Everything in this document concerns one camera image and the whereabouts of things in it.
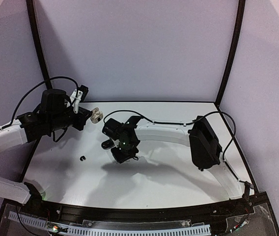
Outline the white earbud charging case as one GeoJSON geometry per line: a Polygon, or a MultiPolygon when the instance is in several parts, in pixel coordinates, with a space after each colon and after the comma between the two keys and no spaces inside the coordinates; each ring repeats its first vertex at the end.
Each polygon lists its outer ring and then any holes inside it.
{"type": "Polygon", "coordinates": [[[96,124],[100,122],[103,119],[103,117],[103,112],[100,111],[98,107],[96,107],[92,110],[92,116],[90,117],[90,120],[92,123],[96,124]]]}

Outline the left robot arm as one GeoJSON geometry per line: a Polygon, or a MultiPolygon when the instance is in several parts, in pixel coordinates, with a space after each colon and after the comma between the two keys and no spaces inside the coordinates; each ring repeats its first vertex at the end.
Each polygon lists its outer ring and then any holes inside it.
{"type": "MultiPolygon", "coordinates": [[[[0,127],[0,153],[19,145],[52,137],[58,142],[56,131],[63,134],[73,127],[82,131],[92,111],[80,107],[88,88],[80,86],[68,96],[61,89],[43,91],[41,102],[34,111],[14,116],[13,121],[0,127]]],[[[0,197],[26,204],[29,200],[41,200],[37,189],[29,183],[15,182],[0,177],[0,197]]]]}

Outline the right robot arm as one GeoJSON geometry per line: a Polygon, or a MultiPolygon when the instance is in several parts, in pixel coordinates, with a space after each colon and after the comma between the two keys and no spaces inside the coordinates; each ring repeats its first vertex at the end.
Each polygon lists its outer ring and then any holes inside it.
{"type": "Polygon", "coordinates": [[[189,147],[192,163],[200,170],[208,170],[225,189],[230,199],[248,200],[254,185],[243,181],[225,157],[226,148],[206,116],[197,116],[190,123],[153,121],[136,113],[125,122],[113,118],[104,122],[102,129],[108,140],[102,142],[119,164],[135,159],[142,141],[160,141],[189,147]]]}

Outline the black earbud charging case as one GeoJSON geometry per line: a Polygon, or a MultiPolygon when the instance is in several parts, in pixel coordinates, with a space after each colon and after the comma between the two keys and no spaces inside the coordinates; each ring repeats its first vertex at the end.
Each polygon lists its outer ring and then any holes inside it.
{"type": "Polygon", "coordinates": [[[111,149],[111,148],[113,148],[114,146],[115,146],[114,141],[111,140],[111,139],[108,139],[108,140],[103,141],[103,142],[101,143],[101,147],[102,147],[102,149],[104,149],[104,150],[111,149]]]}

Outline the black front frame rail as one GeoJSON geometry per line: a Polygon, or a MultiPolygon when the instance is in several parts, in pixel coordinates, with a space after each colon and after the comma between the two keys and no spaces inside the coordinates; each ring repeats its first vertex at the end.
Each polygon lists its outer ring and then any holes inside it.
{"type": "Polygon", "coordinates": [[[113,222],[152,222],[158,220],[177,220],[231,216],[236,210],[236,201],[222,201],[186,207],[152,208],[152,209],[121,209],[83,207],[42,201],[43,209],[50,212],[51,220],[81,223],[83,220],[113,222]]]}

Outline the left black frame post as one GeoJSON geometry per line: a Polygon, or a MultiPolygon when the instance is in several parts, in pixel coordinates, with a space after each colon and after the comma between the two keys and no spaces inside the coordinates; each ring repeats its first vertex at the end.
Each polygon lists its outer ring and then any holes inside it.
{"type": "Polygon", "coordinates": [[[43,81],[45,82],[46,89],[52,89],[52,83],[50,81],[50,76],[47,68],[47,63],[45,60],[41,38],[39,34],[38,24],[37,24],[37,17],[35,11],[35,1],[34,0],[26,0],[26,7],[28,13],[28,20],[30,25],[30,30],[32,34],[33,44],[35,47],[37,60],[39,63],[39,68],[43,77],[43,81]]]}

